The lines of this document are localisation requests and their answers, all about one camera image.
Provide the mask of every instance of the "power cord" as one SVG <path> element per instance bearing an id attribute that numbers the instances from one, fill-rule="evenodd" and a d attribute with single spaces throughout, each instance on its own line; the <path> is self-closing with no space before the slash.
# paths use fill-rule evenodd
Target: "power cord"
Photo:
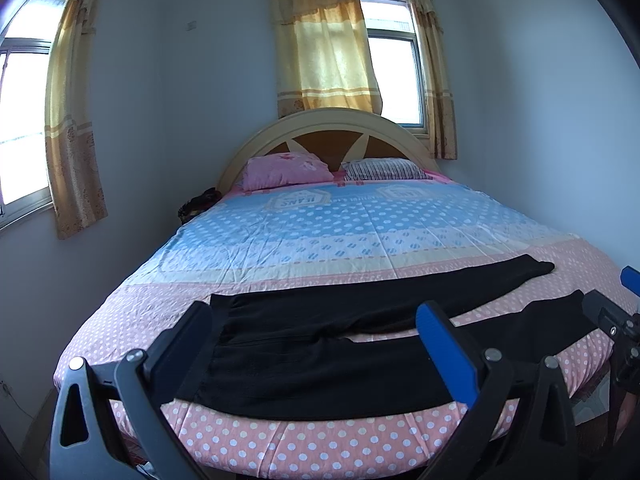
<path id="1" fill-rule="evenodd" d="M 17 408 L 23 412 L 26 416 L 28 416 L 31 420 L 33 420 L 33 416 L 29 415 L 29 413 L 25 412 L 22 408 L 22 406 L 20 404 L 18 404 L 18 401 L 15 400 L 13 394 L 11 393 L 11 390 L 9 389 L 9 385 L 7 383 L 4 383 L 2 381 L 0 381 L 0 386 L 2 387 L 2 390 L 4 391 L 4 393 L 7 395 L 7 397 L 9 397 L 14 404 L 17 406 Z"/>

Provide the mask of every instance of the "pillow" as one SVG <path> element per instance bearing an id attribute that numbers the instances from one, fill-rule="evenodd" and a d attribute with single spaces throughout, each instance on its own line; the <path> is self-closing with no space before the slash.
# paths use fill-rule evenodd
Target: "pillow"
<path id="1" fill-rule="evenodd" d="M 272 153 L 249 159 L 242 176 L 242 189 L 255 191 L 333 180 L 328 166 L 312 153 Z"/>
<path id="2" fill-rule="evenodd" d="M 441 184 L 455 184 L 453 180 L 451 180 L 448 176 L 445 176 L 441 173 L 437 173 L 436 171 L 423 170 L 427 175 L 429 175 L 433 180 L 439 182 Z"/>
<path id="3" fill-rule="evenodd" d="M 345 164 L 345 180 L 433 180 L 405 158 L 363 158 Z"/>

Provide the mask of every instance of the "window glass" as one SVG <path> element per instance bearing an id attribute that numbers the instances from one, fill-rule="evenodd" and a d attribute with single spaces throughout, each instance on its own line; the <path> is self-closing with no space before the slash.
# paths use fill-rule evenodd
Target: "window glass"
<path id="1" fill-rule="evenodd" d="M 6 37 L 53 41 L 64 7 L 65 0 L 29 0 L 12 19 Z"/>
<path id="2" fill-rule="evenodd" d="M 420 86 L 414 44 L 392 38 L 369 38 L 371 59 L 382 94 L 382 116 L 398 124 L 420 125 Z"/>
<path id="3" fill-rule="evenodd" d="M 5 204 L 49 185 L 44 152 L 47 54 L 9 54 L 0 92 L 0 186 Z"/>
<path id="4" fill-rule="evenodd" d="M 367 28 L 414 33 L 414 21 L 401 0 L 360 0 Z"/>

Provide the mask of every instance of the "curtain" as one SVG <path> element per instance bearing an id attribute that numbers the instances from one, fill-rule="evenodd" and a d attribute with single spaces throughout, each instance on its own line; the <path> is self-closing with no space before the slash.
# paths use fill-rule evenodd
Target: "curtain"
<path id="1" fill-rule="evenodd" d="M 407 0 L 414 16 L 427 113 L 429 147 L 434 158 L 458 158 L 453 95 L 449 90 L 442 29 L 433 0 Z"/>
<path id="2" fill-rule="evenodd" d="M 98 0 L 66 0 L 49 53 L 45 146 L 59 238 L 107 216 L 88 117 L 88 63 Z"/>
<path id="3" fill-rule="evenodd" d="M 278 116 L 322 107 L 380 115 L 360 0 L 271 0 Z"/>

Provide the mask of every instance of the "cream headboard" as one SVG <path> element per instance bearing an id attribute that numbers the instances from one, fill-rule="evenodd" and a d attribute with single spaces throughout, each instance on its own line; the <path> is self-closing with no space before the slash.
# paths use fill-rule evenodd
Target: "cream headboard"
<path id="1" fill-rule="evenodd" d="M 318 108 L 280 119 L 258 132 L 234 156 L 218 189 L 228 192 L 252 156 L 281 152 L 317 155 L 331 171 L 359 158 L 408 158 L 425 170 L 440 171 L 427 148 L 407 130 L 380 116 L 348 108 Z"/>

